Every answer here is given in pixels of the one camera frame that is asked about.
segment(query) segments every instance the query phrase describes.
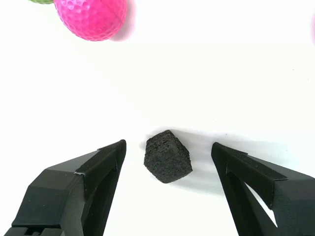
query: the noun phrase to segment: pink object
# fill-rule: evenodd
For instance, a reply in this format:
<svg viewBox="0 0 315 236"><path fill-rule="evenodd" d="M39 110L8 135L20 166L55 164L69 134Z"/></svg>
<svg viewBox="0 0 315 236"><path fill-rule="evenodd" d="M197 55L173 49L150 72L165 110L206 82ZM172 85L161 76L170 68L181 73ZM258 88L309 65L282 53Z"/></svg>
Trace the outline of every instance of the pink object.
<svg viewBox="0 0 315 236"><path fill-rule="evenodd" d="M54 0L54 3L67 28L89 41L114 36L126 19L126 0Z"/></svg>

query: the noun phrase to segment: green ball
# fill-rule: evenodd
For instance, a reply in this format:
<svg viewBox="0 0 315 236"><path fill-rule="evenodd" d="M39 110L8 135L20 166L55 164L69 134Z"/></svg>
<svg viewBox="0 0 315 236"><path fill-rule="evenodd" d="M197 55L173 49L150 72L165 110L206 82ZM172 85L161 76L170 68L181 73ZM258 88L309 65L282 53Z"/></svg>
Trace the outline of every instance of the green ball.
<svg viewBox="0 0 315 236"><path fill-rule="evenodd" d="M39 3L39 4L51 4L54 3L54 0L30 0L32 2L35 3Z"/></svg>

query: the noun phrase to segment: sponge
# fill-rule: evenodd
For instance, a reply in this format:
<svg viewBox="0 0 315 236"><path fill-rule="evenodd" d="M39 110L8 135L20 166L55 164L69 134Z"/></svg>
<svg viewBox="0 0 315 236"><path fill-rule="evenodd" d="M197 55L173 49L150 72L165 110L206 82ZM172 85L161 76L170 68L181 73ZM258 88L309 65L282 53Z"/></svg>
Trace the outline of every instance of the sponge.
<svg viewBox="0 0 315 236"><path fill-rule="evenodd" d="M166 130L147 141L145 167L162 183L171 183L192 172L189 151Z"/></svg>

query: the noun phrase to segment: black foam cube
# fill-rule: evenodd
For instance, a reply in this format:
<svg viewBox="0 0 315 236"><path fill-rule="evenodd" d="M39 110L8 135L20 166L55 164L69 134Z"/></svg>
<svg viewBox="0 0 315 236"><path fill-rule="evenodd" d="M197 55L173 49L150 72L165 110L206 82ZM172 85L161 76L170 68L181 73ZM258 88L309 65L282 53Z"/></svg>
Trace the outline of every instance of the black foam cube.
<svg viewBox="0 0 315 236"><path fill-rule="evenodd" d="M166 130L147 141L146 168L162 183L171 183L192 172L189 151Z"/></svg>

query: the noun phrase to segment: pink golf ball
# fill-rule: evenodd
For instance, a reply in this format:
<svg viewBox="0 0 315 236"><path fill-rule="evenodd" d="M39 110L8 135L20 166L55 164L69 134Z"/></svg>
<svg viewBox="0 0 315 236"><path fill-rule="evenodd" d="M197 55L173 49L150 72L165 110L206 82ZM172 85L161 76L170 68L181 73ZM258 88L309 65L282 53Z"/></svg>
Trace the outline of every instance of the pink golf ball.
<svg viewBox="0 0 315 236"><path fill-rule="evenodd" d="M89 41L114 36L126 19L126 0L54 0L54 3L67 28Z"/></svg>

